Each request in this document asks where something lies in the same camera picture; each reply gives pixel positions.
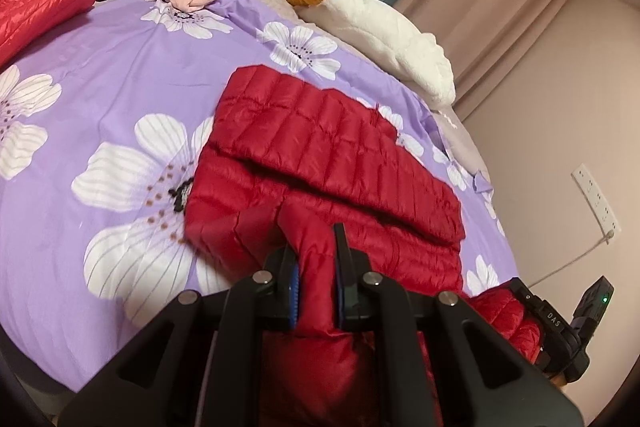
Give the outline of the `red quilted down jacket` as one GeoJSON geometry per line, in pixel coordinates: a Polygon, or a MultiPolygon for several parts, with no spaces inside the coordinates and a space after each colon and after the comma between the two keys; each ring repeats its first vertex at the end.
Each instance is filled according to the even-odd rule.
{"type": "Polygon", "coordinates": [[[231,280],[285,246],[296,254],[296,326],[262,337],[264,426],[382,425],[373,335],[336,326],[337,223],[409,297],[462,293],[459,199],[397,144],[389,121],[268,66],[237,69],[198,160],[184,235],[231,280]]]}

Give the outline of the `purple floral duvet cover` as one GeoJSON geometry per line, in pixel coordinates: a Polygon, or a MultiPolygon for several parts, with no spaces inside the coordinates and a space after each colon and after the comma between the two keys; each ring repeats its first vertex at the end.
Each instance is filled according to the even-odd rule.
{"type": "Polygon", "coordinates": [[[374,108],[459,197],[465,291],[510,280],[492,188],[420,98],[337,39],[258,0],[192,15],[111,0],[42,36],[1,76],[1,324],[82,387],[180,291],[229,285],[183,239],[182,200],[235,69],[265,64],[374,108]]]}

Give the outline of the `white wall power strip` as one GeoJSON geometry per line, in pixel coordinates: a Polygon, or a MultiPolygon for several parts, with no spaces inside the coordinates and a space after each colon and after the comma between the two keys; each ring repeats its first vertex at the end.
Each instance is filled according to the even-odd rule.
{"type": "Polygon", "coordinates": [[[608,203],[600,189],[599,184],[593,178],[585,164],[580,164],[573,172],[572,178],[584,196],[594,219],[597,220],[605,243],[611,243],[620,235],[622,228],[618,223],[613,208],[608,203]]]}

